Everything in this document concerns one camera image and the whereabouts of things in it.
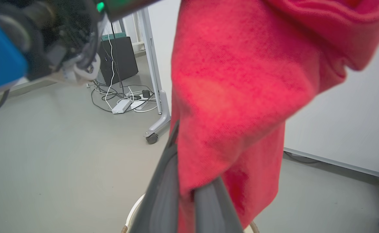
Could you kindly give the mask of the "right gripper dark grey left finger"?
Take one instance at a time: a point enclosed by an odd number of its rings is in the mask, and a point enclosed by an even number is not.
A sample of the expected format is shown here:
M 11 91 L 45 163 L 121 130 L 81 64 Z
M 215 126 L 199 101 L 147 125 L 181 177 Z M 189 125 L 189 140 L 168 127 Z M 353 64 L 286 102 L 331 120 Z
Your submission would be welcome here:
M 179 121 L 173 127 L 145 196 L 134 215 L 129 233 L 177 233 L 179 179 L 176 139 Z

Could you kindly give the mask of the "left gripper dark and white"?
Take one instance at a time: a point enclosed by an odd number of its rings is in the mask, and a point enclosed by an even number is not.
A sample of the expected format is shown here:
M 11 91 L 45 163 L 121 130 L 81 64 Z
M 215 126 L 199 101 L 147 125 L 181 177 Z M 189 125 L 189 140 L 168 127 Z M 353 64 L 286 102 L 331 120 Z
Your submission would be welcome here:
M 27 61 L 26 79 L 83 84 L 98 75 L 107 17 L 114 22 L 158 1 L 0 0 L 0 28 Z

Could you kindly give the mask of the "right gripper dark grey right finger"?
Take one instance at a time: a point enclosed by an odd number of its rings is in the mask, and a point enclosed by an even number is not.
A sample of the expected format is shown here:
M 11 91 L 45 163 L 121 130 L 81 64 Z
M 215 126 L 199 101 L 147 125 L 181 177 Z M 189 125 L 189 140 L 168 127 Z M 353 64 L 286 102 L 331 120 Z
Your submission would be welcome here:
M 195 233 L 243 233 L 221 177 L 194 192 Z

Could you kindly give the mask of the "red white garment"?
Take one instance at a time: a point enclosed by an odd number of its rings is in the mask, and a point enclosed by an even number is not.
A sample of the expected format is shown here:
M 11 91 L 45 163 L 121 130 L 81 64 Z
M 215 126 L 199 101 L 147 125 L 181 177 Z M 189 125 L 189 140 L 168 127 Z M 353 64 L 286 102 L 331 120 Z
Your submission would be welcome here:
M 243 228 L 278 193 L 286 120 L 362 70 L 379 0 L 182 0 L 172 55 L 179 233 L 192 191 L 221 176 Z

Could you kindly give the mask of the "beige perforated laundry basket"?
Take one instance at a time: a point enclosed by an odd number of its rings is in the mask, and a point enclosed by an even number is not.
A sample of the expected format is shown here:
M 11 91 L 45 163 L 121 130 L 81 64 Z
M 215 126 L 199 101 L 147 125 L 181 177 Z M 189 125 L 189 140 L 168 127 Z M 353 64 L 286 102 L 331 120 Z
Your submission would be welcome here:
M 143 194 L 133 205 L 132 209 L 130 210 L 127 218 L 126 223 L 124 227 L 121 230 L 121 233 L 130 233 L 130 229 L 133 224 L 133 220 L 135 218 L 135 215 L 137 214 L 139 207 L 145 197 L 145 194 Z M 252 221 L 248 227 L 246 227 L 243 231 L 244 233 L 260 233 L 257 225 Z

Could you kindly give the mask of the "black computer case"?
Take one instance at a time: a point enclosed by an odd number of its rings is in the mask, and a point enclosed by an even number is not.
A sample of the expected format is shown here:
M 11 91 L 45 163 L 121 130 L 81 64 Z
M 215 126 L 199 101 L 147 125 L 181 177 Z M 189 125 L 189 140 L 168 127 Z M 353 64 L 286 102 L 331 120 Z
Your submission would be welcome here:
M 98 82 L 109 86 L 136 75 L 139 70 L 130 37 L 101 42 L 98 55 L 101 59 Z

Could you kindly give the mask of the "grey partition foot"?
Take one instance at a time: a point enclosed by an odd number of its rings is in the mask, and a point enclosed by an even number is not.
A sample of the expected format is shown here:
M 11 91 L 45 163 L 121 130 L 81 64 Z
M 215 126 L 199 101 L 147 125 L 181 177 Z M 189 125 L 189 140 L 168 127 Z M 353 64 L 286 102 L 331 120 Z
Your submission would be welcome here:
M 152 136 L 155 136 L 155 134 L 161 130 L 166 124 L 170 121 L 171 115 L 170 115 L 170 108 L 169 108 L 169 102 L 167 100 L 167 94 L 164 90 L 159 91 L 159 96 L 160 96 L 160 108 L 161 114 L 160 114 L 160 119 L 157 120 L 150 128 L 149 130 L 145 133 L 145 138 L 149 142 L 149 138 Z

